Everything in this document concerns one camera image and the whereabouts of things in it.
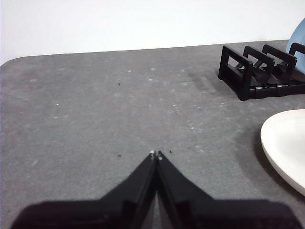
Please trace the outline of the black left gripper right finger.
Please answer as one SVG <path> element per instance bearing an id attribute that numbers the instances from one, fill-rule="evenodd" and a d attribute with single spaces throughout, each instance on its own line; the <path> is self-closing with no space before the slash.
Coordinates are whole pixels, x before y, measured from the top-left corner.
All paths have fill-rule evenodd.
<path id="1" fill-rule="evenodd" d="M 188 180 L 161 152 L 156 154 L 158 200 L 163 226 L 171 229 L 300 229 L 280 202 L 214 199 Z"/>

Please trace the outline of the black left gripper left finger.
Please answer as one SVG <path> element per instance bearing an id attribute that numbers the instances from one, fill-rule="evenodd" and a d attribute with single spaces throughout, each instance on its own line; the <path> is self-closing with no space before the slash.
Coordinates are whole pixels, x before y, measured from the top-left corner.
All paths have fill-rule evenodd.
<path id="1" fill-rule="evenodd" d="M 140 229 L 155 197 L 157 160 L 151 152 L 118 186 L 96 200 L 45 201 L 27 206 L 13 229 Z"/>

